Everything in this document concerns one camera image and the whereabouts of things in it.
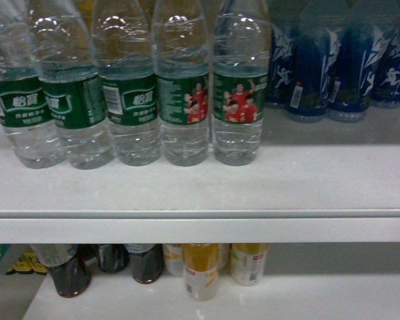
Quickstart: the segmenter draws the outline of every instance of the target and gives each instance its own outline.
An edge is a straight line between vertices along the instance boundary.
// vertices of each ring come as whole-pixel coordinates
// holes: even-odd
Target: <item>blue label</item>
[[[335,64],[329,108],[356,113],[370,106],[376,70],[392,36],[390,25],[360,25],[347,30]]]
[[[295,42],[299,30],[293,25],[272,23],[271,59],[267,101],[284,104],[290,100],[295,66]]]
[[[341,31],[325,28],[316,30],[315,36],[299,36],[289,112],[305,117],[324,115],[330,70],[341,48]]]
[[[400,30],[394,36],[378,68],[372,99],[400,103]]]

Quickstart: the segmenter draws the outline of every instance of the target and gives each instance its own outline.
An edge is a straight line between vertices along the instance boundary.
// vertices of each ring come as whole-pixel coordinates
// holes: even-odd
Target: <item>drink bottle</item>
[[[375,73],[394,36],[397,0],[358,0],[334,68],[327,115],[340,122],[358,122],[370,106]]]
[[[135,166],[154,162],[160,157],[157,80],[138,0],[96,1],[92,39],[118,158]]]
[[[71,0],[27,0],[36,71],[70,164],[94,169],[114,158],[105,99],[86,25]]]
[[[91,282],[91,273],[70,244],[31,245],[39,261],[52,276],[58,294],[65,298],[83,293]]]
[[[132,276],[143,285],[153,283],[163,273],[163,250],[154,243],[126,243]]]
[[[218,244],[185,243],[182,254],[183,281],[188,294],[194,300],[209,300],[218,291]]]
[[[345,0],[311,0],[301,13],[292,94],[286,106],[292,120],[314,123],[323,118],[348,12]]]
[[[199,164],[209,142],[209,42],[199,0],[157,0],[152,30],[164,155],[174,165]]]
[[[263,277],[268,243],[234,243],[231,275],[241,285],[258,284]]]
[[[129,254],[124,245],[98,244],[95,250],[98,266],[103,272],[117,273],[129,263]]]
[[[290,101],[295,67],[295,44],[299,35],[299,14],[308,1],[268,0],[271,21],[271,51],[267,106],[284,107]]]
[[[182,277],[184,270],[182,262],[182,245],[178,243],[164,244],[163,256],[166,270],[174,276]]]
[[[0,123],[20,162],[40,169],[65,156],[30,59],[25,16],[14,1],[0,0]]]
[[[247,165],[261,141],[271,31],[265,0],[228,0],[215,25],[213,151]]]
[[[379,64],[375,77],[372,92],[374,107],[400,107],[400,15],[395,19],[395,26],[397,32]]]

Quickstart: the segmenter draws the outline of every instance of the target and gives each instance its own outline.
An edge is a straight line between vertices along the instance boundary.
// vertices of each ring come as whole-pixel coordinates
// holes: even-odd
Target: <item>green label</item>
[[[0,123],[21,128],[52,120],[45,94],[36,77],[0,81]]]
[[[118,125],[143,125],[157,118],[157,77],[133,80],[102,78],[108,118]]]
[[[43,83],[47,104],[56,126],[83,129],[105,119],[105,99],[97,75],[68,83]]]
[[[267,75],[258,77],[213,76],[213,115],[229,123],[252,123],[262,119]]]
[[[158,78],[159,112],[164,122],[192,125],[207,117],[207,75],[186,79]]]

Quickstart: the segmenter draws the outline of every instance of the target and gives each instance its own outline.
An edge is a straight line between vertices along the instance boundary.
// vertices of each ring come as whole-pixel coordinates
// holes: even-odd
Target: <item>dark bottle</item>
[[[164,268],[161,245],[127,243],[125,247],[132,276],[137,282],[147,285],[160,278]]]
[[[50,272],[58,294],[64,298],[83,293],[91,282],[91,273],[70,244],[31,245],[40,262]]]
[[[99,268],[106,273],[117,273],[126,268],[129,254],[124,245],[95,245]]]

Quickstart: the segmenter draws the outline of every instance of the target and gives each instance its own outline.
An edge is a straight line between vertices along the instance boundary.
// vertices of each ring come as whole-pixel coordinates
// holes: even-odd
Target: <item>white shelf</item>
[[[228,272],[219,281],[214,298],[197,302],[181,278],[140,285],[128,269],[105,275],[94,267],[86,292],[65,299],[48,276],[23,320],[400,320],[400,244],[274,245],[257,286],[242,287]]]
[[[26,169],[0,138],[0,243],[400,241],[400,109],[303,125],[266,110],[257,160]]]

